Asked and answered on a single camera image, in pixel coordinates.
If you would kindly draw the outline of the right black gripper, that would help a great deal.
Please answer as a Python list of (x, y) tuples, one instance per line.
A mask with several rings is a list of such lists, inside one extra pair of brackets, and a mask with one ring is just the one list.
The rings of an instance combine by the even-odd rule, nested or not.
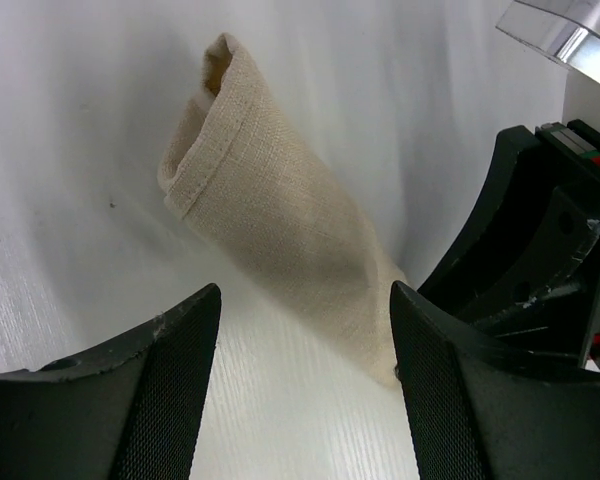
[(418, 293), (511, 346), (600, 370), (600, 133), (499, 132), (478, 199)]

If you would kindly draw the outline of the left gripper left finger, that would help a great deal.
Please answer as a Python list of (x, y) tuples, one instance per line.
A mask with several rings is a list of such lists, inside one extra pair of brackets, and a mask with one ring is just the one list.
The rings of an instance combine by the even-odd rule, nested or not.
[(0, 479), (186, 479), (219, 330), (208, 285), (37, 371), (0, 374)]

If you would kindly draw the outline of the beige cloth napkin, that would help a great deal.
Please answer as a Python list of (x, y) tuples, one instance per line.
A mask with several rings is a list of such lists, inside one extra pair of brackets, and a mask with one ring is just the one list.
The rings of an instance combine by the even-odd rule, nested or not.
[(403, 272), (235, 37), (206, 50), (157, 179), (179, 220), (371, 378), (397, 385), (389, 297)]

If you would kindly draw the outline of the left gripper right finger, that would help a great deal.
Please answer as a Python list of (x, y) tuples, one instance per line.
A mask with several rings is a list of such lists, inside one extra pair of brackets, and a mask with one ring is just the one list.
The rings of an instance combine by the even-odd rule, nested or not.
[(390, 319), (422, 479), (600, 479), (600, 373), (516, 349), (397, 281)]

